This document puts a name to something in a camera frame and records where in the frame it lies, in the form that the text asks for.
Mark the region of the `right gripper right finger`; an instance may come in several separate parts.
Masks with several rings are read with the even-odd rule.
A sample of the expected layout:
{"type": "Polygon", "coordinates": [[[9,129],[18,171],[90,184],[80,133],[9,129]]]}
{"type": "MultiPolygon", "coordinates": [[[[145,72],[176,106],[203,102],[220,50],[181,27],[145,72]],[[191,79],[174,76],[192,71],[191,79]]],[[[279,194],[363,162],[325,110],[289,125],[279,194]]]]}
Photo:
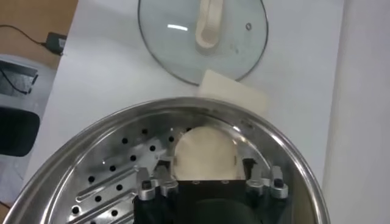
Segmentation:
{"type": "Polygon", "coordinates": [[[272,198],[278,200],[286,200],[288,198],[289,187],[284,181],[280,166],[272,166],[270,178],[261,176],[261,169],[252,158],[243,159],[243,168],[247,187],[251,191],[256,192],[260,197],[268,191],[272,198]]]}

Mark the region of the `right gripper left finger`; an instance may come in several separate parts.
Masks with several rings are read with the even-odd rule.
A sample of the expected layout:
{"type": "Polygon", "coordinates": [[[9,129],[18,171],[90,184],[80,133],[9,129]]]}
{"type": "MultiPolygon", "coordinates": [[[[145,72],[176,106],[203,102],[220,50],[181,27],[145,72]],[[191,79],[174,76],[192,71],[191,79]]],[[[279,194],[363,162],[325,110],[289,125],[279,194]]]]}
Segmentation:
{"type": "Polygon", "coordinates": [[[159,160],[152,170],[152,175],[146,167],[138,168],[136,188],[139,200],[149,201],[158,194],[168,197],[171,192],[177,192],[179,183],[171,175],[170,165],[169,161],[159,160]]]}

